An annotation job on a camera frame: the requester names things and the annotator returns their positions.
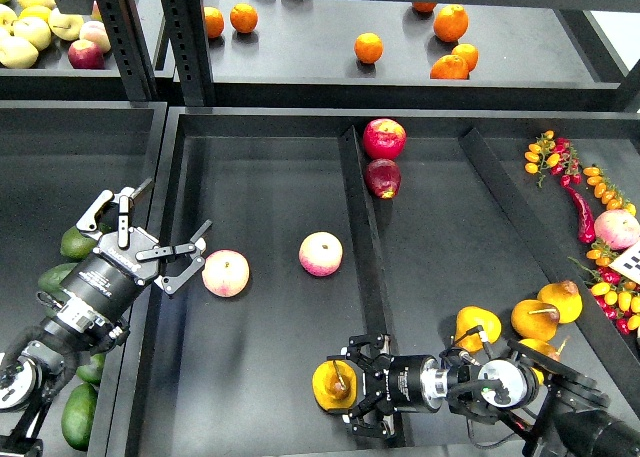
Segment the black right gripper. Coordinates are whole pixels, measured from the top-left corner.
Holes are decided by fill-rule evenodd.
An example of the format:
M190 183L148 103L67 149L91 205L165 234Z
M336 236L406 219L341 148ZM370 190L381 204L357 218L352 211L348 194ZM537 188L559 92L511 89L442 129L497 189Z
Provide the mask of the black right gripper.
M342 420L354 436L396 436L394 412L435 413L447 395L447 370L431 355L391 356L386 333L351 336L327 361L350 361L363 371L364 398Z

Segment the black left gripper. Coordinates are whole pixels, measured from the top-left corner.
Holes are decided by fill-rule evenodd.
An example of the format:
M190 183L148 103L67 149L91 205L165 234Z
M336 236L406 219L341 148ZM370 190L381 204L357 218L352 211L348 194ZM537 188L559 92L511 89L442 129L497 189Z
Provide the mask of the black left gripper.
M152 281L172 297L205 265L211 220L186 243L169 246L158 246L158 240L140 227L130 229L135 205L153 186L153 179L147 178L135 188L103 190L75 224L81 235L99 241L98 252L80 262L62 280L61 289L112 323ZM116 232L104 235L100 222L109 212L116 217ZM182 263L180 272L167 274L166 266L175 262Z

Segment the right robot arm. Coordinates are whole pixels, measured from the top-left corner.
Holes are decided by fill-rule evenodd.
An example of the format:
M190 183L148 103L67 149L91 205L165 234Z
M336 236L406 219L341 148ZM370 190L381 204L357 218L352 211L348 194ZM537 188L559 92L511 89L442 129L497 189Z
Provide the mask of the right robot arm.
M460 338L438 356L399 356L387 334L351 337L325 362L329 413L354 435L391 439L396 415L446 406L469 424L504 423L525 456L638 455L638 431L609 414L610 399L593 379L517 341L497 356L481 325L464 334L479 339L486 362Z

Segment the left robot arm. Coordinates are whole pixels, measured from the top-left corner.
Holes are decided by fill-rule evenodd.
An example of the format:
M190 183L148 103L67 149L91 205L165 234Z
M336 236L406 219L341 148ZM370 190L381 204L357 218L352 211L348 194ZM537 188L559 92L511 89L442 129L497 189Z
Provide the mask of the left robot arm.
M96 244L62 280L64 299L38 293L52 315L25 328L2 354L1 410L22 414L1 439L2 455L42 455L38 433L54 398L91 356L126 341L124 313L142 291L155 284L172 295L203 268L210 221L172 246L131 224L135 203L152 185L105 190L94 200L75 227Z

